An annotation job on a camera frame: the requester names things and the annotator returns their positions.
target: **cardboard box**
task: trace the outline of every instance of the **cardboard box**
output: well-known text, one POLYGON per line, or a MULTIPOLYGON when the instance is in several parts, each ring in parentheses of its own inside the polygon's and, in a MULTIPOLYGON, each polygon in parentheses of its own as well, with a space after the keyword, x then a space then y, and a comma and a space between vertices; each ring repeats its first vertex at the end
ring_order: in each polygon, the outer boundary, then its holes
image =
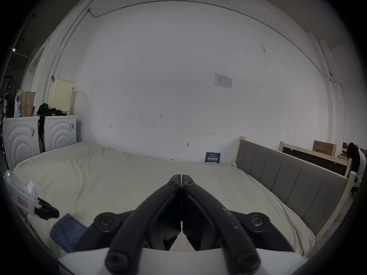
POLYGON ((338 155, 338 158, 343 159, 345 161, 348 161, 348 158, 346 156, 343 156, 343 155, 338 155))
POLYGON ((318 140, 315 140, 313 142, 313 149, 312 150, 314 152, 319 152, 319 153, 323 153, 323 154, 334 157, 336 149, 337 149, 336 144, 324 143, 324 142, 320 142, 318 140))

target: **white laundry basket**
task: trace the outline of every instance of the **white laundry basket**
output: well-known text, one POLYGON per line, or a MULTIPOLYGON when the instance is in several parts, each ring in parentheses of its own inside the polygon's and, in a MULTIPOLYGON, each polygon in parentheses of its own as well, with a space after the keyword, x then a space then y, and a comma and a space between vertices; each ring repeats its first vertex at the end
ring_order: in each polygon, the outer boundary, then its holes
POLYGON ((74 83, 71 81, 57 78, 54 82, 51 82, 50 92, 48 93, 48 107, 68 113, 73 88, 74 83))

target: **washing machine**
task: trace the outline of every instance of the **washing machine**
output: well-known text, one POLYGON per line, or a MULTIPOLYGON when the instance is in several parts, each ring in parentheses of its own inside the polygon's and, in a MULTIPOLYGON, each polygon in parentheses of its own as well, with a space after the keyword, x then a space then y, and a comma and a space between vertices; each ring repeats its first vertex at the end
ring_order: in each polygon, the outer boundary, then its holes
POLYGON ((75 115, 46 116, 43 132, 45 151, 76 144, 75 115))
POLYGON ((39 116, 4 118, 2 137, 9 170, 25 159, 39 155, 39 116))

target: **mattress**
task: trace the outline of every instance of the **mattress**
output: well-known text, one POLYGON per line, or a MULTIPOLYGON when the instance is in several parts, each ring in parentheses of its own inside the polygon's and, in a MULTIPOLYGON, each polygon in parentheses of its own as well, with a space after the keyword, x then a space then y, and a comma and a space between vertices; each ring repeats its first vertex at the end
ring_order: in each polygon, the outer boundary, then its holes
MULTIPOLYGON (((32 180, 38 196, 56 207, 60 217, 69 213, 87 227, 100 213, 136 209, 172 175, 187 174, 227 209, 267 215, 298 254, 307 256, 314 246, 314 234, 301 218, 234 162, 170 161, 80 142, 24 160, 14 174, 25 183, 32 180)), ((48 249, 63 256, 65 252, 50 238, 58 219, 31 215, 28 219, 48 249)), ((171 250, 193 249, 180 234, 171 250)))

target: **white bag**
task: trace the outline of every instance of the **white bag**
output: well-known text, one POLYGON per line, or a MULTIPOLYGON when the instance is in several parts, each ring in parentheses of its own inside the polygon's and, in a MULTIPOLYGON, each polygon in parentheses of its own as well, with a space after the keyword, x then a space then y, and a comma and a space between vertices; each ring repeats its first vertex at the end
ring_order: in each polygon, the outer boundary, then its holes
POLYGON ((18 91, 15 95, 14 101, 14 117, 21 117, 21 103, 22 103, 22 92, 18 91))

